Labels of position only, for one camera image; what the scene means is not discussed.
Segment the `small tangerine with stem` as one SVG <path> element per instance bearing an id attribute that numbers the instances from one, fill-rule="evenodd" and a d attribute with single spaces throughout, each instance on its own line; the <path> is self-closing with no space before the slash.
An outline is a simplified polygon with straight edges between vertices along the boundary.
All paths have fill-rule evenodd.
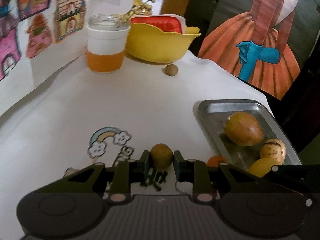
<path id="1" fill-rule="evenodd" d="M 206 162 L 206 166 L 218 167 L 220 163 L 227 163 L 227 162 L 228 160 L 222 156 L 213 156 Z"/>

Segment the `glass jar orange white sleeve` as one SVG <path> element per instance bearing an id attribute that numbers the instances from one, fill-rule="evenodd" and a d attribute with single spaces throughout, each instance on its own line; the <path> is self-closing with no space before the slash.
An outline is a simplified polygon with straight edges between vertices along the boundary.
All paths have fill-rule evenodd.
<path id="1" fill-rule="evenodd" d="M 117 14 L 99 14 L 89 18 L 87 29 L 87 66 L 99 73 L 119 70 L 124 61 L 129 22 Z"/>

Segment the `yellow lemon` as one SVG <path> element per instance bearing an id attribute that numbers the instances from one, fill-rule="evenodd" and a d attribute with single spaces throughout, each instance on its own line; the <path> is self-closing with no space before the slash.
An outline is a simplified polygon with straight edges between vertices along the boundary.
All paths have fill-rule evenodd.
<path id="1" fill-rule="evenodd" d="M 281 165 L 281 162 L 273 158 L 261 158 L 255 161 L 247 170 L 248 173 L 259 178 L 271 171 L 274 165 Z"/>

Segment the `brown mango fruit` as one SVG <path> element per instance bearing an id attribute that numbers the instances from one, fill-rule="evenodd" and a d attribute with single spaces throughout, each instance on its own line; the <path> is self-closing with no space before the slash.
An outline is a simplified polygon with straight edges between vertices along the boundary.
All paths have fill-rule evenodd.
<path id="1" fill-rule="evenodd" d="M 246 112 L 231 114 L 224 125 L 224 132 L 239 146 L 254 146 L 262 142 L 264 133 L 259 121 Z"/>

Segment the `yellow flower twig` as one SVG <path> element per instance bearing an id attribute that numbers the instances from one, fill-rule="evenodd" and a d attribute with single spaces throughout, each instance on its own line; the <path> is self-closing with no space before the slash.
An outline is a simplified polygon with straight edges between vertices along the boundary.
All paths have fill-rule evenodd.
<path id="1" fill-rule="evenodd" d="M 150 16 L 152 13 L 152 5 L 150 3 L 155 3 L 156 0 L 133 0 L 132 7 L 120 17 L 116 22 L 116 26 L 129 22 L 133 16 Z"/>

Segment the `coloured houses paper drawing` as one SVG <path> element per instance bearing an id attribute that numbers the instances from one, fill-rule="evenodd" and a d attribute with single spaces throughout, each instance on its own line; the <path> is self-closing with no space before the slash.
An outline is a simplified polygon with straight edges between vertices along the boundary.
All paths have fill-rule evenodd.
<path id="1" fill-rule="evenodd" d="M 85 52 L 89 0 L 1 0 L 1 113 Z"/>

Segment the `small brown nut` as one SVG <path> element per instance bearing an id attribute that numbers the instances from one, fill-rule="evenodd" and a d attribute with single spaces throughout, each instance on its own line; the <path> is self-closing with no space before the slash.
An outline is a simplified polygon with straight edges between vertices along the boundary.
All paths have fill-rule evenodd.
<path id="1" fill-rule="evenodd" d="M 178 74 L 178 67 L 175 64 L 169 64 L 164 68 L 164 73 L 168 76 L 176 76 Z"/>

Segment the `silver metal tray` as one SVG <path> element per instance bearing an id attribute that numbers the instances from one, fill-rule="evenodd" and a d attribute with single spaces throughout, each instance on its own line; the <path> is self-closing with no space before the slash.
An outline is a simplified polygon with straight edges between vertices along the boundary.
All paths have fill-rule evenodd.
<path id="1" fill-rule="evenodd" d="M 302 162 L 273 115 L 255 100 L 206 100 L 198 114 L 218 155 L 247 171 L 267 146 L 283 154 L 284 165 Z"/>

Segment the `small brown kiwi fruit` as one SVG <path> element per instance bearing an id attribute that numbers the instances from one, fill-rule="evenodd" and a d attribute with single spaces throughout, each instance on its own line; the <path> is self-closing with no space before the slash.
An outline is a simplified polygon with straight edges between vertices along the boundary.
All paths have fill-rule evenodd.
<path id="1" fill-rule="evenodd" d="M 156 144 L 152 147 L 150 154 L 158 170 L 164 170 L 172 163 L 173 152 L 166 144 Z"/>

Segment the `beige striped melon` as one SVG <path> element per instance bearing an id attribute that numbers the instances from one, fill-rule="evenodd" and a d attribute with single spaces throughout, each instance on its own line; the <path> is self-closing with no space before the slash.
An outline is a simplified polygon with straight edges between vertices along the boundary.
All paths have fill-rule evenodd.
<path id="1" fill-rule="evenodd" d="M 283 164 L 286 157 L 286 146 L 279 139 L 268 139 L 260 149 L 261 158 L 272 158 Z"/>

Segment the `yellow plastic bowl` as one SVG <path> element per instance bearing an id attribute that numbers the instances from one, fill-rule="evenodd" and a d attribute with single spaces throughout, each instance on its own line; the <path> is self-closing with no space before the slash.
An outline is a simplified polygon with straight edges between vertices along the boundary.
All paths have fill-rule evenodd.
<path id="1" fill-rule="evenodd" d="M 193 40 L 199 37 L 198 27 L 186 27 L 185 33 L 163 31 L 145 23 L 133 23 L 129 31 L 126 52 L 153 63 L 172 63 L 181 59 Z"/>

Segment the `red object in bowl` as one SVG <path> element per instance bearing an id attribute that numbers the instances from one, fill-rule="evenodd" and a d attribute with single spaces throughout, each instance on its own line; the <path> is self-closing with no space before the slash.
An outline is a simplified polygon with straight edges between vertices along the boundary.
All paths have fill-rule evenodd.
<path id="1" fill-rule="evenodd" d="M 184 34 L 186 30 L 185 18 L 175 14 L 136 16 L 131 23 L 144 23 L 153 25 L 162 31 Z"/>

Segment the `girl orange dress poster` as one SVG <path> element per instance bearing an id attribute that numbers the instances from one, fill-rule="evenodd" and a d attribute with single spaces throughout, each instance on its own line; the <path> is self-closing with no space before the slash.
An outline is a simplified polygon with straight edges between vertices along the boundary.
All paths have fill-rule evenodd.
<path id="1" fill-rule="evenodd" d="M 198 57 L 281 100 L 300 74 L 289 43 L 299 0 L 219 0 Z"/>

